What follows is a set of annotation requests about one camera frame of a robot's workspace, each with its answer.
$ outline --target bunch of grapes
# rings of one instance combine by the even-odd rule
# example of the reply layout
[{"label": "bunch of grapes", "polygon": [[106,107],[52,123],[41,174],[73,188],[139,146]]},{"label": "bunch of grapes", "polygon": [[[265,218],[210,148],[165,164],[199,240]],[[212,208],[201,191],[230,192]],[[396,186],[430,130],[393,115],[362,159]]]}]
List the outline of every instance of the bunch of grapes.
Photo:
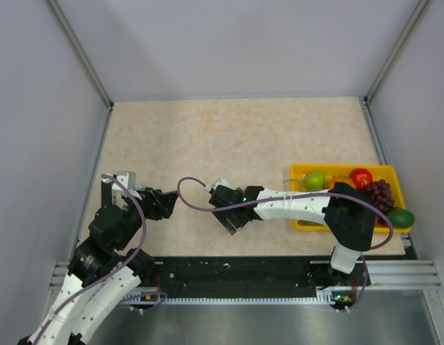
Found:
[{"label": "bunch of grapes", "polygon": [[389,183],[385,182],[385,180],[374,181],[361,191],[375,202],[376,207],[384,214],[387,214],[394,208],[392,192],[389,189]]}]

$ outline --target yellow container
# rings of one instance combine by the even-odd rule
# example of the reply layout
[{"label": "yellow container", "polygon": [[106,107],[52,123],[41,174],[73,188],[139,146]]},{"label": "yellow container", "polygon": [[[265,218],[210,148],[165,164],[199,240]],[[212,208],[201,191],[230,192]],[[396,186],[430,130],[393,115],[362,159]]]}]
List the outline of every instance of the yellow container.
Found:
[{"label": "yellow container", "polygon": [[[337,164],[292,164],[291,165],[291,179],[301,179],[306,175],[309,175],[314,170],[320,170],[325,174],[326,182],[332,179],[333,176],[346,176],[348,177],[354,169],[364,168],[371,172],[374,181],[384,179],[390,184],[392,191],[392,198],[394,201],[394,207],[406,208],[404,198],[402,197],[401,186],[396,175],[396,170],[389,165],[337,165]],[[295,191],[300,190],[299,183],[297,181],[291,181],[291,188]],[[330,231],[327,226],[319,224],[306,224],[303,221],[294,221],[294,227],[300,231]],[[406,234],[410,232],[411,228],[407,229],[394,229],[395,233]],[[375,232],[388,233],[387,226],[376,226]]]}]

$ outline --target green apple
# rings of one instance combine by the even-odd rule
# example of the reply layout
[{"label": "green apple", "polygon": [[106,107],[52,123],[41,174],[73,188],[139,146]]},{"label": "green apple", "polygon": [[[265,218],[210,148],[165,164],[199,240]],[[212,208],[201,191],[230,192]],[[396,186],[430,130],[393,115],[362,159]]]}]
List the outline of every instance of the green apple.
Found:
[{"label": "green apple", "polygon": [[324,172],[315,170],[305,176],[303,180],[307,190],[322,190],[325,184],[325,175]]}]

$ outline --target dark green fruit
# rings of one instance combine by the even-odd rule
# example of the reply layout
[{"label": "dark green fruit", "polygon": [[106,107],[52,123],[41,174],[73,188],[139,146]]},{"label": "dark green fruit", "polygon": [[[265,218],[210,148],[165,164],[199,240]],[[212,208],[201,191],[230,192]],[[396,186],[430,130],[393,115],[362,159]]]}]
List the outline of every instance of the dark green fruit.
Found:
[{"label": "dark green fruit", "polygon": [[393,223],[393,226],[398,229],[406,229],[414,225],[415,217],[412,212],[403,210],[402,208],[396,208],[387,214],[389,221]]}]

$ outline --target red apple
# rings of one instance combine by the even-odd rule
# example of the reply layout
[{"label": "red apple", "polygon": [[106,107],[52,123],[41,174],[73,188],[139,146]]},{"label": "red apple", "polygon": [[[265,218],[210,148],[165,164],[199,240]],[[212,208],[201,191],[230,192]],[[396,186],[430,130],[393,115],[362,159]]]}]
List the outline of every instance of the red apple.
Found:
[{"label": "red apple", "polygon": [[350,173],[350,179],[353,180],[356,188],[362,189],[370,185],[373,181],[372,174],[367,169],[355,169]]}]

